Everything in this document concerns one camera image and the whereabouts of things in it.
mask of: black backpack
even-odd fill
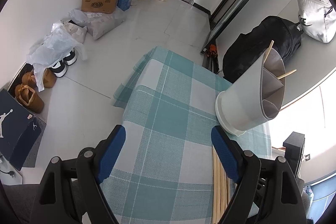
[[[277,16],[266,17],[248,34],[241,33],[227,50],[223,58],[224,78],[234,83],[261,56],[274,40],[273,48],[286,62],[301,46],[301,35],[297,26]]]

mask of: white sneaker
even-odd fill
[[[76,60],[77,60],[77,56],[76,56],[74,49],[72,49],[72,51],[69,52],[69,54],[65,58],[63,58],[63,62],[68,66],[75,63]]]
[[[67,66],[62,60],[60,60],[55,65],[53,65],[50,70],[56,75],[56,77],[62,77],[67,72]]]

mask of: plaid fabric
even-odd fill
[[[114,94],[114,106],[125,108],[126,142],[100,185],[105,198],[120,224],[209,224],[210,134],[219,124],[214,103],[231,84],[161,47],[133,70]],[[243,150],[271,157],[270,136],[262,126],[230,138]]]

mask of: wooden stick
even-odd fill
[[[273,47],[273,44],[274,44],[274,41],[272,40],[272,41],[271,41],[271,44],[269,45],[269,47],[268,47],[268,48],[266,49],[266,51],[265,51],[265,57],[264,57],[264,62],[263,62],[263,64],[266,62],[266,59],[267,59],[269,53],[271,52],[271,49],[272,49],[272,47]]]
[[[282,78],[284,78],[284,77],[286,77],[286,76],[288,76],[288,75],[291,75],[293,72],[295,72],[296,71],[296,69],[294,69],[294,70],[291,70],[290,72],[287,72],[287,73],[285,73],[285,74],[283,74],[283,75],[280,75],[279,77],[277,77],[277,79],[282,79]]]
[[[212,160],[213,160],[213,205],[212,205],[212,224],[217,222],[217,153],[215,148],[212,146]]]
[[[217,220],[216,223],[218,223],[221,219],[221,161],[219,160],[219,157],[216,152],[216,165],[217,165],[217,201],[216,201],[216,216]]]
[[[220,215],[222,216],[226,209],[226,177],[224,168],[220,163]]]
[[[230,188],[230,179],[226,177],[226,206],[229,204],[231,200],[231,188]]]

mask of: floor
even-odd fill
[[[201,65],[210,31],[208,15],[181,0],[141,0],[127,19],[94,41],[84,42],[88,60],[78,59],[52,89],[40,92],[45,102],[39,117],[47,123],[35,168],[22,168],[23,183],[39,183],[53,156],[72,159],[95,147],[122,121],[123,109],[110,98],[135,63],[155,46],[172,50]]]

